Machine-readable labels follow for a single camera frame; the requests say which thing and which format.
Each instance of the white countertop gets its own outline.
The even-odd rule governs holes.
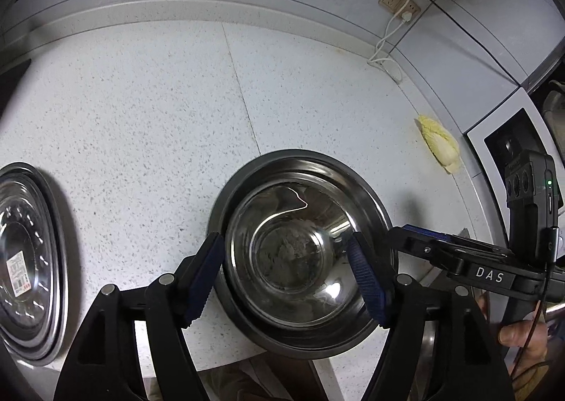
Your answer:
[[[82,319],[104,284],[138,287],[174,271],[204,240],[230,176],[282,148],[319,151],[353,168],[394,225],[473,233],[456,182],[428,150],[403,90],[360,56],[283,32],[181,21],[103,28],[33,53],[0,120],[0,165],[29,162],[66,196],[78,241],[69,250],[80,257],[70,272],[80,300],[71,308]],[[421,277],[427,268],[402,256],[400,270]],[[198,370],[261,351],[214,293],[184,334]],[[331,359],[345,400],[364,391],[384,336],[376,330]],[[139,357],[152,376],[142,335]]]

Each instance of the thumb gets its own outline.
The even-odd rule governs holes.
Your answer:
[[[518,321],[505,326],[498,333],[498,341],[506,347],[523,347],[528,338],[532,321]],[[547,346],[547,326],[539,322],[529,342],[527,353],[542,353]]]

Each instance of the stainless steel bowl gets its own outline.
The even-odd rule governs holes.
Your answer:
[[[293,358],[326,358],[361,342],[376,327],[345,253],[362,232],[380,245],[391,227],[369,185],[341,162],[285,150],[241,168],[221,191],[209,232],[225,236],[218,297],[258,345]]]

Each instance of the black cable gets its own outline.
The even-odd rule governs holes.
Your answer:
[[[518,82],[518,80],[517,80],[514,76],[512,76],[504,66],[502,66],[502,64],[496,59],[496,57],[492,54],[492,52],[490,52],[490,50],[488,50],[481,42],[479,42],[479,41],[477,40],[477,38],[475,38],[471,33],[469,33],[465,28],[463,28],[463,27],[459,24],[459,22],[458,22],[457,20],[455,20],[451,15],[449,15],[449,14],[444,10],[444,8],[442,8],[440,5],[438,5],[434,0],[429,0],[429,1],[430,1],[436,8],[438,8],[440,11],[442,11],[446,16],[448,16],[448,17],[451,19],[451,21],[452,21],[454,24],[456,24],[459,28],[461,28],[461,30],[463,30],[463,32],[464,32],[467,36],[469,36],[473,41],[475,41],[479,46],[481,46],[482,49],[483,49],[488,55],[490,55],[491,59],[493,59],[493,60],[496,62],[496,64],[502,68],[502,71],[504,71],[504,72],[508,75],[508,77],[513,81],[513,83],[516,84],[516,86],[518,86],[518,87],[521,87],[521,86],[522,86],[522,84],[520,84],[520,83]]]
[[[522,357],[524,356],[526,350],[528,349],[528,345],[529,345],[530,341],[532,340],[532,336],[533,336],[534,331],[536,330],[537,323],[538,323],[538,321],[540,321],[541,312],[542,312],[542,310],[545,306],[545,298],[547,296],[547,288],[549,287],[549,280],[552,277],[554,268],[555,268],[555,264],[549,264],[547,266],[547,270],[546,270],[546,273],[545,273],[545,281],[543,283],[543,293],[542,293],[541,299],[538,303],[536,315],[534,316],[534,319],[532,321],[532,327],[530,328],[530,332],[528,333],[528,337],[526,338],[524,346],[521,349],[519,349],[519,351],[518,351],[518,356],[516,357],[516,364],[514,365],[512,373],[510,374],[510,379],[512,379],[512,381],[515,380],[514,376],[516,375],[516,371],[518,370],[518,366],[520,365],[520,363],[522,361]]]

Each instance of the wire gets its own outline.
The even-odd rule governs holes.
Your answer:
[[[448,18],[450,18],[451,21],[452,21],[454,24],[456,24],[467,36],[469,36],[473,41],[475,41],[479,46],[481,46],[482,49],[491,57],[491,59],[493,59],[493,60],[496,62],[496,64],[497,64],[498,66],[500,66],[500,68],[502,69],[502,71],[504,71],[504,72],[507,74],[507,76],[510,78],[510,80],[512,80],[513,83],[516,84],[516,86],[518,86],[518,87],[521,87],[521,86],[522,86],[522,84],[520,84],[520,83],[518,82],[518,80],[517,80],[514,76],[512,76],[512,75],[509,73],[509,71],[508,71],[504,66],[502,66],[502,64],[496,59],[496,57],[493,55],[493,53],[490,52],[490,50],[488,50],[481,42],[479,42],[479,40],[477,40],[477,38],[475,38],[471,33],[469,33],[465,28],[463,28],[463,27],[459,24],[459,22],[458,22],[457,20],[455,20],[450,14],[448,14],[447,11],[445,11],[445,9],[442,8],[439,4],[437,4],[434,0],[429,0],[429,1],[430,1],[436,8],[438,8],[440,11],[442,11],[446,16],[448,16]]]
[[[397,18],[401,12],[404,11],[404,8],[408,5],[409,2],[410,2],[410,0],[406,0],[404,2],[404,4],[402,5],[402,7],[398,8],[396,13],[394,13],[394,15],[388,21],[388,23],[386,24],[386,27],[385,27],[384,36],[381,39],[379,39],[377,41],[377,43],[375,44],[375,53],[367,60],[367,63],[369,65],[383,70],[386,74],[388,74],[391,78],[393,78],[397,83],[402,82],[402,68],[400,67],[398,62],[394,59],[389,58],[389,53],[387,53],[386,56],[382,57],[382,58],[378,58],[378,55],[381,52],[382,48],[384,47],[384,45],[386,43],[386,39],[390,38],[394,33],[396,33],[400,29],[400,27],[402,27],[402,25],[404,25],[406,22],[408,22],[410,20],[410,19],[405,19],[404,17],[402,17],[402,21],[400,22],[400,24],[393,31],[388,33],[388,29],[391,26],[391,23],[393,22],[393,20],[395,18]],[[389,72],[389,70],[387,70],[384,66],[382,66],[382,63],[379,63],[379,62],[383,62],[383,61],[392,61],[396,64],[396,66],[398,67],[399,73],[400,73],[400,79],[395,78]]]
[[[545,298],[547,296],[547,288],[549,287],[549,281],[552,277],[554,268],[555,268],[555,263],[548,263],[547,269],[546,269],[546,272],[545,272],[545,281],[543,283],[543,293],[541,294],[541,299],[538,303],[536,315],[535,315],[535,317],[532,321],[532,327],[530,328],[530,332],[528,333],[528,337],[526,338],[524,346],[521,349],[519,349],[519,351],[518,351],[518,356],[516,357],[516,364],[514,365],[512,373],[510,374],[510,379],[512,379],[512,381],[515,380],[514,376],[516,375],[516,371],[518,370],[518,366],[520,365],[520,363],[522,361],[522,357],[524,356],[526,350],[528,349],[528,345],[529,345],[530,341],[532,340],[532,336],[533,336],[534,331],[536,330],[537,323],[538,323],[538,321],[540,321],[541,311],[543,310],[543,308],[545,306]]]

